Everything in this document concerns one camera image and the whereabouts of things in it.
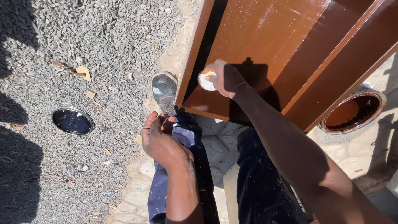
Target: black shoe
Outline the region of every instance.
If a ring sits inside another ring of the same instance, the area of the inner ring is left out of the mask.
[[[159,72],[152,77],[152,93],[162,112],[175,113],[177,79],[169,72]]]

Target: black paint lid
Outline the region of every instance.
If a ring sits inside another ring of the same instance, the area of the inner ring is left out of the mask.
[[[94,129],[94,122],[85,112],[73,107],[58,107],[51,113],[57,128],[72,135],[85,135]]]

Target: open paint can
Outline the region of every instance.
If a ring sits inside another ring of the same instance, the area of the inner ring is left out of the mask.
[[[51,113],[55,126],[71,135],[85,135],[94,129],[94,122],[85,112],[73,107],[58,107]]]
[[[362,83],[318,127],[332,135],[349,133],[376,119],[386,105],[387,98],[383,93],[370,84]]]

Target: navy blue trousers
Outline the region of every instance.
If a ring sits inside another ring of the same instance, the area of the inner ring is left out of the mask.
[[[206,150],[201,142],[202,129],[187,113],[177,112],[173,138],[187,147],[195,158],[195,172],[205,224],[219,224],[213,196],[213,180]],[[285,182],[263,147],[257,132],[248,128],[237,139],[240,166],[237,195],[240,224],[306,224],[304,214],[288,191]],[[168,176],[155,161],[155,176],[148,198],[152,224],[166,222]]]

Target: white sponge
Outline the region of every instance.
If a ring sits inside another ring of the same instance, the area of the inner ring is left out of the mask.
[[[215,76],[217,76],[215,72],[208,72],[208,73],[206,73],[206,74],[200,73],[199,76],[198,76],[199,85],[200,85],[204,90],[215,91],[216,88],[214,88],[213,83],[206,80],[206,76],[209,76],[209,75],[215,75]]]

